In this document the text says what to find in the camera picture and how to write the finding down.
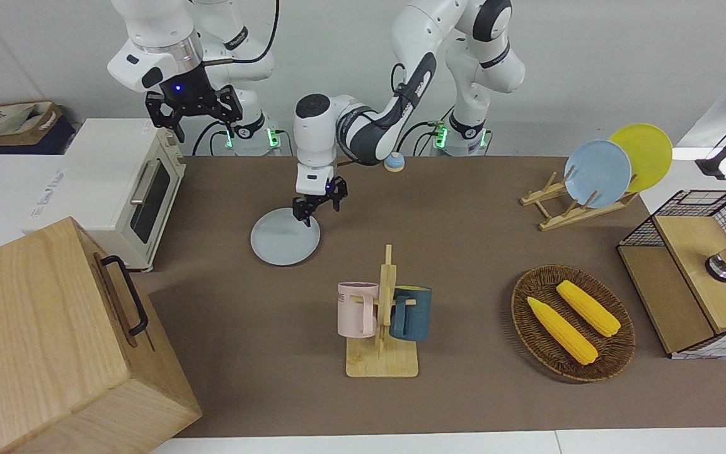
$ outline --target small blue object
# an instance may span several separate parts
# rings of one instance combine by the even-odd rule
[[[399,172],[405,168],[405,157],[398,152],[392,152],[383,163],[389,172]]]

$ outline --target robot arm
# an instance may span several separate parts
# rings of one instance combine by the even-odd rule
[[[228,81],[260,80],[273,70],[268,55],[255,64],[237,64],[236,69],[216,66],[242,62],[244,55],[260,48],[259,43],[248,37],[232,0],[191,1],[192,12],[204,29],[205,46],[185,0],[112,0],[125,21],[129,40],[109,62],[108,70],[124,86],[147,92],[145,105],[153,124],[173,129],[181,141],[179,121],[184,116],[210,115],[227,125],[241,120],[239,96]],[[220,61],[210,64],[212,60]],[[210,77],[222,87],[214,89]],[[149,91],[156,85],[161,93]],[[256,94],[245,98],[256,100]],[[162,113],[163,106],[171,112]]]
[[[345,196],[345,182],[334,176],[335,142],[352,161],[364,165],[377,164],[394,150],[401,129],[432,81],[436,52],[453,28],[472,38],[469,47],[456,42],[447,52],[459,93],[455,121],[466,122],[461,123],[462,137],[476,137],[489,108],[485,87],[510,92],[524,78],[525,67],[510,49],[505,32],[511,14],[509,0],[414,0],[392,28],[391,45],[404,75],[382,112],[348,95],[316,94],[299,101],[294,124],[299,158],[296,192],[304,196],[294,199],[296,218],[309,222],[312,211],[329,195],[334,195],[337,210],[337,198]],[[343,190],[335,192],[340,182]]]
[[[525,78],[525,64],[508,40],[512,2],[470,2],[470,6],[476,4],[482,6],[467,8],[456,24],[466,38],[454,41],[446,54],[447,68],[456,84],[456,104],[444,124],[444,151],[453,156],[466,156],[478,149],[489,110],[489,90],[510,93]]]
[[[334,187],[335,143],[352,160],[374,165],[394,149],[405,122],[420,103],[435,74],[436,52],[464,12],[466,0],[414,0],[396,18],[391,45],[403,80],[382,112],[348,95],[308,95],[296,106],[294,139],[299,174],[296,190],[302,204],[326,195]],[[311,214],[296,206],[301,221]]]

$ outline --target plate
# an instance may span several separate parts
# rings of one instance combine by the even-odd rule
[[[556,292],[556,285],[568,279],[593,296],[596,301],[620,322],[620,330],[611,338],[597,333]],[[593,364],[582,366],[573,359],[559,342],[542,327],[528,305],[533,296],[554,308],[565,320],[579,330],[599,351]],[[559,376],[579,382],[607,380],[620,374],[635,354],[635,330],[629,313],[620,300],[604,284],[584,271],[564,265],[542,265],[528,271],[517,282],[512,292],[512,319],[519,338],[528,351]]]
[[[640,192],[660,183],[671,169],[674,147],[665,132],[653,124],[629,124],[610,136],[626,152],[635,176],[629,183],[629,192]]]
[[[293,209],[276,209],[262,216],[251,230],[251,249],[271,265],[294,265],[318,247],[321,229],[315,218],[310,227],[297,221]]]
[[[568,194],[579,204],[587,203],[594,190],[599,192],[587,207],[600,209],[622,198],[631,179],[631,164],[623,149],[611,141],[591,141],[570,155],[565,164]]]

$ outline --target corn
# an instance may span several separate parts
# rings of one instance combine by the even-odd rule
[[[596,328],[596,331],[608,338],[613,334],[616,334],[620,329],[620,322],[614,317],[600,302],[597,302],[592,296],[588,295],[584,290],[581,290],[573,282],[562,281],[561,284],[557,285],[556,292],[567,301],[579,315],[584,318],[587,323],[590,323],[591,327]]]
[[[528,296],[528,304],[531,310],[534,312],[536,319],[542,323],[545,330],[550,333],[559,345],[565,348],[574,359],[576,359],[582,366],[587,366],[596,361],[599,357],[599,351],[593,347],[587,339],[582,336],[582,333],[573,328],[573,325],[562,318],[554,308]]]

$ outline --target blue mug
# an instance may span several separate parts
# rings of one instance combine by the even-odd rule
[[[424,341],[430,332],[431,290],[415,285],[398,285],[394,290],[396,304],[391,308],[392,338],[406,341]],[[407,304],[415,300],[415,305]]]

